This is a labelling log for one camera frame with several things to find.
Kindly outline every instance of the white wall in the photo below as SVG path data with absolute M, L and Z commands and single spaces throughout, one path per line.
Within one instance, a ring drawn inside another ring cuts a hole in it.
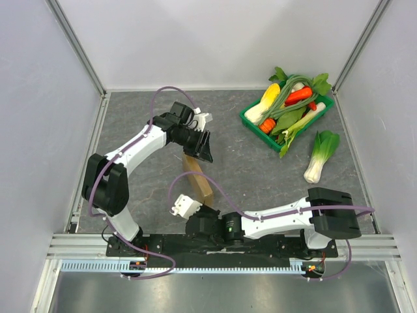
M 275 66 L 334 82 L 377 0 L 60 0 L 108 89 L 253 88 Z
M 417 2 L 392 1 L 342 85 L 343 116 L 383 230 L 417 290 Z
M 43 0 L 0 4 L 0 311 L 28 312 L 100 97 Z

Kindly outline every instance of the wooden block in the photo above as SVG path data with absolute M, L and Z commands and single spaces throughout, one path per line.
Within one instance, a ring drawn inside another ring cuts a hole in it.
M 185 153 L 182 154 L 182 169 L 184 171 L 198 171 L 203 173 L 198 161 Z M 196 200 L 211 207 L 214 201 L 214 194 L 207 179 L 200 175 L 187 175 L 187 177 L 194 192 L 197 194 Z

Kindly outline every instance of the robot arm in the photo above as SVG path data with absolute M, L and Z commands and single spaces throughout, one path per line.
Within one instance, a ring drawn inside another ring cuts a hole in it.
M 328 246 L 333 239 L 352 239 L 361 236 L 356 213 L 353 210 L 314 210 L 285 215 L 288 211 L 300 211 L 307 207 L 320 205 L 353 205 L 350 194 L 325 188 L 311 188 L 308 197 L 293 203 L 267 209 L 264 211 L 246 211 L 246 216 L 258 218 L 283 213 L 283 216 L 253 220 L 238 213 L 229 213 L 218 219 L 218 211 L 193 199 L 181 195 L 175 202 L 174 215 L 188 219 L 186 233 L 188 235 L 213 235 L 227 242 L 243 241 L 244 238 L 260 239 L 289 230 L 302 230 L 303 245 L 310 250 L 320 250 Z M 210 225 L 215 229 L 210 233 Z
M 93 199 L 93 206 L 104 213 L 114 228 L 128 241 L 133 241 L 142 234 L 141 228 L 133 220 L 127 208 L 129 200 L 128 177 L 153 152 L 175 142 L 184 148 L 184 153 L 191 157 L 212 162 L 210 153 L 210 132 L 204 130 L 205 124 L 211 121 L 211 114 L 201 113 L 175 102 L 170 112 L 153 118 L 151 131 L 129 148 L 124 154 L 124 147 L 142 136 L 143 130 L 118 149 L 101 156 L 94 154 L 87 163 L 82 196 L 88 200 L 94 182 L 102 168 L 115 155 L 120 157 L 109 167 L 98 185 Z

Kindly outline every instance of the green plastic tray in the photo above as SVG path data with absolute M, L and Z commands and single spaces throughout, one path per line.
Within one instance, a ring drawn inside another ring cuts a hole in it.
M 280 83 L 280 87 L 282 88 L 285 85 L 285 82 L 281 82 Z M 275 140 L 273 140 L 272 138 L 270 138 L 267 134 L 265 134 L 262 130 L 259 129 L 258 126 L 254 125 L 251 121 L 249 121 L 246 117 L 245 117 L 245 112 L 248 111 L 252 106 L 256 106 L 258 103 L 260 103 L 261 99 L 256 100 L 254 103 L 252 103 L 250 106 L 248 106 L 246 109 L 242 110 L 240 115 L 240 118 L 242 119 L 242 123 L 244 126 L 248 127 L 253 133 L 255 133 L 256 136 L 258 136 L 259 138 L 261 138 L 270 148 L 272 148 L 273 150 L 280 152 L 281 148 L 283 147 L 282 145 L 278 145 Z M 298 137 L 303 131 L 305 131 L 311 124 L 313 124 L 318 118 L 320 118 L 321 116 L 323 116 L 333 105 L 334 105 L 334 101 L 329 98 L 329 97 L 324 97 L 324 96 L 318 96 L 317 99 L 315 100 L 315 103 L 320 103 L 323 102 L 324 105 L 326 106 L 326 108 L 320 112 L 319 114 L 317 114 L 300 132 L 298 132 L 298 134 L 296 135 L 296 137 Z

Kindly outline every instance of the gray floor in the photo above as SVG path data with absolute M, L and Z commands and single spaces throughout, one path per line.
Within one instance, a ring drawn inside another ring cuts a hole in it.
M 280 159 L 255 134 L 245 128 L 239 112 L 262 96 L 262 91 L 193 91 L 191 96 L 203 112 L 210 112 L 213 121 L 207 126 L 213 164 L 201 164 L 203 171 L 217 181 L 242 210 L 263 210 L 307 196 L 308 184 L 303 173 L 311 154 L 317 130 L 331 130 L 341 135 L 335 155 L 324 166 L 320 183 L 323 186 L 352 194 L 354 204 L 365 205 L 354 162 L 336 107 L 311 125 Z M 112 93 L 97 152 L 106 154 L 135 136 L 149 119 L 151 92 Z M 169 111 L 174 101 L 187 104 L 181 94 L 162 93 L 154 113 Z M 182 173 L 182 148 L 174 143 L 154 153 L 130 176 L 132 216 L 145 233 L 184 233 L 185 220 L 168 213 L 167 191 L 174 178 Z M 186 178 L 175 187 L 193 197 Z M 215 190 L 214 208 L 223 213 L 232 210 Z M 84 204 L 78 232 L 99 233 L 105 226 L 100 218 L 90 218 Z M 363 233 L 373 233 L 371 219 L 360 219 Z

